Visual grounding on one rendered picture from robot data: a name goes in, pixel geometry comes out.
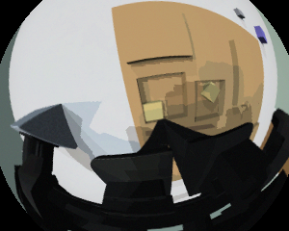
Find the tan puzzle board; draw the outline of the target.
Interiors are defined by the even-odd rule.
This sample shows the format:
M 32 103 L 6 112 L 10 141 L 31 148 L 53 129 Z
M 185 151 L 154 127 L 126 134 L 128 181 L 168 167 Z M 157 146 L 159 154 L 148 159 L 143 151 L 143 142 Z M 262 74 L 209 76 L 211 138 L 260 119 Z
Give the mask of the tan puzzle board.
M 264 91 L 259 39 L 213 11 L 175 1 L 137 1 L 111 8 L 130 115 L 140 147 L 157 119 L 144 105 L 160 100 L 163 117 L 215 136 L 252 122 L 255 140 Z M 206 81 L 221 92 L 199 95 Z

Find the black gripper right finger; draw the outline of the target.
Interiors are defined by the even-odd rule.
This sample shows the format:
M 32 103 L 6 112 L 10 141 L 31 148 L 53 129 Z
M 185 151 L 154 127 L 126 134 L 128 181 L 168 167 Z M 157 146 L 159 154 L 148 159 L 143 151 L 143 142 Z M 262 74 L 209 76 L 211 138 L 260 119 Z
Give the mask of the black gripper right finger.
M 163 122 L 167 130 L 168 146 L 172 149 L 176 168 L 179 169 L 189 196 L 199 193 L 199 188 L 218 155 L 248 139 L 253 128 L 252 122 L 246 122 L 232 130 L 211 136 L 188 130 L 170 119 L 163 118 Z

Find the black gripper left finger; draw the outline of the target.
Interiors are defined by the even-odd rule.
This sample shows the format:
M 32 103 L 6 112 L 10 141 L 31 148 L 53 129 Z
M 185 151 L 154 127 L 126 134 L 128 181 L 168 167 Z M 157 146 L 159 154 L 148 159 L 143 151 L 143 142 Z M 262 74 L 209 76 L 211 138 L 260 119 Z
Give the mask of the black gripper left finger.
M 91 169 L 102 181 L 138 182 L 163 180 L 165 195 L 171 195 L 172 149 L 168 147 L 163 119 L 157 119 L 148 140 L 138 153 L 98 155 Z

